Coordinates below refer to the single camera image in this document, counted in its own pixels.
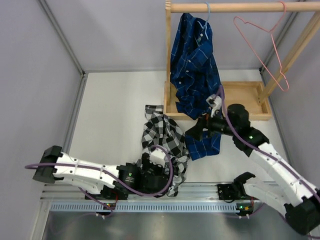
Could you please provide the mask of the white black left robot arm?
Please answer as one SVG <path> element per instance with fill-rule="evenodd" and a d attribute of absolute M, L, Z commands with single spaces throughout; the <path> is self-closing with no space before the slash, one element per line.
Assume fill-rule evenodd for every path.
<path fill-rule="evenodd" d="M 43 152 L 39 163 L 27 168 L 35 170 L 32 178 L 37 182 L 69 184 L 96 200 L 127 200 L 130 195 L 159 198 L 174 177 L 170 156 L 161 146 L 153 146 L 136 163 L 107 165 L 72 157 L 54 145 Z"/>

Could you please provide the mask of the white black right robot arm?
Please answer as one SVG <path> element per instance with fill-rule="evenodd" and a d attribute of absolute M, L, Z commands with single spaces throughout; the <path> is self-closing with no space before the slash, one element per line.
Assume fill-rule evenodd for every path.
<path fill-rule="evenodd" d="M 202 132 L 231 136 L 237 149 L 257 163 L 277 186 L 245 172 L 233 180 L 233 194 L 260 200 L 285 218 L 288 225 L 300 235 L 307 235 L 320 225 L 320 189 L 300 175 L 276 151 L 270 140 L 251 126 L 249 113 L 242 104 L 231 104 L 225 116 L 206 114 L 186 131 L 195 140 Z"/>

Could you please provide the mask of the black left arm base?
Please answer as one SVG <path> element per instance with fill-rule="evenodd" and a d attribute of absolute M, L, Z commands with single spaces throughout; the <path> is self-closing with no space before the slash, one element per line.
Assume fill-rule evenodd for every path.
<path fill-rule="evenodd" d="M 87 191 L 84 192 L 86 200 L 93 200 L 94 202 L 103 205 L 104 209 L 115 210 L 118 202 L 118 194 L 115 191 L 106 194 L 90 194 Z M 103 203 L 102 200 L 108 200 L 111 202 Z"/>

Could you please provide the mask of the black white checkered shirt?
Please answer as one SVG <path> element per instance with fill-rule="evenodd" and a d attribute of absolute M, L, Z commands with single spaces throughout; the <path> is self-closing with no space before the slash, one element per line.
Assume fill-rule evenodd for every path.
<path fill-rule="evenodd" d="M 166 195 L 176 197 L 180 185 L 186 180 L 189 151 L 183 130 L 177 122 L 164 114 L 162 105 L 146 105 L 144 109 L 146 123 L 143 126 L 141 145 L 144 153 L 150 153 L 152 146 L 159 145 L 166 149 L 174 169 L 172 185 Z"/>

